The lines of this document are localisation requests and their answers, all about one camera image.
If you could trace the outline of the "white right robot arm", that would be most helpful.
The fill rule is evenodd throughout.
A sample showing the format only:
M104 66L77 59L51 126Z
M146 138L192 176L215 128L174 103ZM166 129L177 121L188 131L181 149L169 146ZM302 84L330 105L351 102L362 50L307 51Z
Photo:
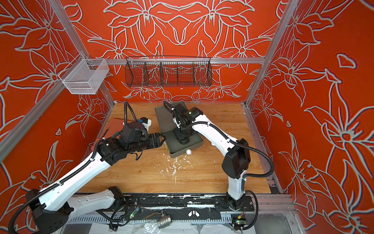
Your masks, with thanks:
M228 176L227 204L234 211L240 210L245 199L244 184L247 177L266 178L274 173L274 163L270 157L248 145L245 139L238 140L214 125L197 107L188 110L182 104L172 105L163 102L165 109L172 114L175 124L173 134L180 145L186 145L190 138L200 133L210 141L224 156L222 169ZM270 166L263 174L247 173L250 163L250 152L261 155Z

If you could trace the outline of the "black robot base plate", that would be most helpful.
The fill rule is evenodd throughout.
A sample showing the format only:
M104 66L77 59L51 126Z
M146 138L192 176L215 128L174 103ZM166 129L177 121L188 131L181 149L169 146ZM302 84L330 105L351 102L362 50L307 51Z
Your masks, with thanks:
M151 222L169 216L172 222L193 224L226 224L236 220L247 221L255 213L255 203L250 196L234 208L225 194L125 194L124 203L130 215L140 210L132 222Z

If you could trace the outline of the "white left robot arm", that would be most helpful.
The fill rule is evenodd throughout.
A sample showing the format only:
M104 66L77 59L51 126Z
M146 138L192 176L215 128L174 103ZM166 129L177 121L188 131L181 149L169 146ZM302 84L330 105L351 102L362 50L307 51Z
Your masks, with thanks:
M16 220L26 209L39 234L51 234L62 228L70 219L96 210L108 209L121 199L121 191L111 187L86 199L73 195L101 172L107 170L129 154L140 159L143 151L159 148L166 137L161 133L149 133L149 123L133 121L124 124L122 131L96 142L92 153L78 166L56 182L41 190L33 189L26 194L26 202L18 208L8 224L10 234L17 233Z

